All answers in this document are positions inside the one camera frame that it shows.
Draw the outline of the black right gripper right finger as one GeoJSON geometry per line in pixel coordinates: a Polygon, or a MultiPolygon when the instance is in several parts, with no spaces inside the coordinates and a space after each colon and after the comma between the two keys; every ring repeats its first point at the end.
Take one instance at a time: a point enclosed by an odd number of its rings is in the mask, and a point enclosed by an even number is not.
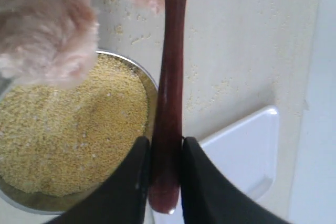
{"type": "Polygon", "coordinates": [[[193,137],[183,141],[181,197],[185,223],[286,223],[238,190],[193,137]]]}

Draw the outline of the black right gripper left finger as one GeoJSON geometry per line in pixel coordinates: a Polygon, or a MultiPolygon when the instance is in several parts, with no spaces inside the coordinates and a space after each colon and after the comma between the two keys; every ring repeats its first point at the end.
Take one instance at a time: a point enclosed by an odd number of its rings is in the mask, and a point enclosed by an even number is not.
{"type": "Polygon", "coordinates": [[[143,223],[149,169],[150,141],[140,136],[98,189],[52,223],[143,223]]]}

